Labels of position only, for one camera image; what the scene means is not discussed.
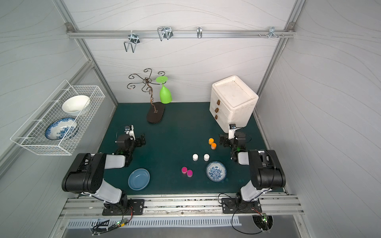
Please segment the white three-drawer cabinet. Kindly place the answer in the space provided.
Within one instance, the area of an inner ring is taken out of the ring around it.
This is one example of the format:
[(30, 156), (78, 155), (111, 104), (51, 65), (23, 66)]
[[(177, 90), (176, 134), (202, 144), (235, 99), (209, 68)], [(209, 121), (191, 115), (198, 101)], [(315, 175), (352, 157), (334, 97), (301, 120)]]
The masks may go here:
[(213, 83), (209, 111), (221, 129), (228, 133), (229, 125), (247, 126), (259, 96), (238, 76), (232, 75)]

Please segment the pink paint can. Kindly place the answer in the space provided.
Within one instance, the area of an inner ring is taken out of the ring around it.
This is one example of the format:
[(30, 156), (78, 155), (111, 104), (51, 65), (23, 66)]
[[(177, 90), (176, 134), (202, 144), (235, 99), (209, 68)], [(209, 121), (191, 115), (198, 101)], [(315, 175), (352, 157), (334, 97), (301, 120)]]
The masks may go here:
[(191, 178), (193, 176), (192, 170), (187, 170), (187, 177)]
[(182, 171), (183, 174), (186, 174), (188, 169), (187, 169), (187, 167), (182, 167), (181, 171)]

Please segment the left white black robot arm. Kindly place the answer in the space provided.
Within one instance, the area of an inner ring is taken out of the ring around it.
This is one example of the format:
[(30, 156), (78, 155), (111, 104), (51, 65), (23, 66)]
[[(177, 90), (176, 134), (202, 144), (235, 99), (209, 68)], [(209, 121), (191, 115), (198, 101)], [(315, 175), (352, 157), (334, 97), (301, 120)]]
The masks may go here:
[(133, 160), (135, 149), (146, 145), (146, 138), (144, 134), (140, 137), (124, 134), (116, 143), (118, 149), (113, 154), (77, 154), (63, 178), (62, 190), (92, 196), (122, 210), (129, 208), (130, 203), (126, 193), (106, 182), (104, 172), (128, 167)]

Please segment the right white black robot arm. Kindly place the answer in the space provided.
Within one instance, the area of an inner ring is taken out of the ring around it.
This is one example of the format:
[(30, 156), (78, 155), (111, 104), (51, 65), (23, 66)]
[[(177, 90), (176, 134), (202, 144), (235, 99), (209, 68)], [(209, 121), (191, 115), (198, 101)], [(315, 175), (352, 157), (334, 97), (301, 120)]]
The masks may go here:
[(274, 150), (249, 150), (246, 134), (219, 135), (219, 144), (231, 148), (231, 160), (249, 167), (250, 180), (236, 194), (237, 205), (257, 202), (260, 196), (284, 188), (286, 176)]

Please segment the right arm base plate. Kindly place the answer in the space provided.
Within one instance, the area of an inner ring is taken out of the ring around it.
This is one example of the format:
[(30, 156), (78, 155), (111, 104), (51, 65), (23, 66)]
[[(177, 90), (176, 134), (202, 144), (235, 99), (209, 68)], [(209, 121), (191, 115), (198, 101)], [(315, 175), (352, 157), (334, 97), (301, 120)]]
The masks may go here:
[(237, 198), (221, 198), (220, 204), (224, 214), (262, 214), (262, 207), (257, 201), (243, 201)]

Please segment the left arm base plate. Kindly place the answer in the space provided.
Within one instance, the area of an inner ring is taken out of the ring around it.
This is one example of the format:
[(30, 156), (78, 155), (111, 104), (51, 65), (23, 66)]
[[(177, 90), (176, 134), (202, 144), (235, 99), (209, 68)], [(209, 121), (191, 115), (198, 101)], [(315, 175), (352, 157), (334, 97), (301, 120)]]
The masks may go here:
[(120, 203), (105, 203), (102, 212), (103, 216), (122, 216), (122, 215), (142, 215), (144, 210), (144, 199), (122, 200)]

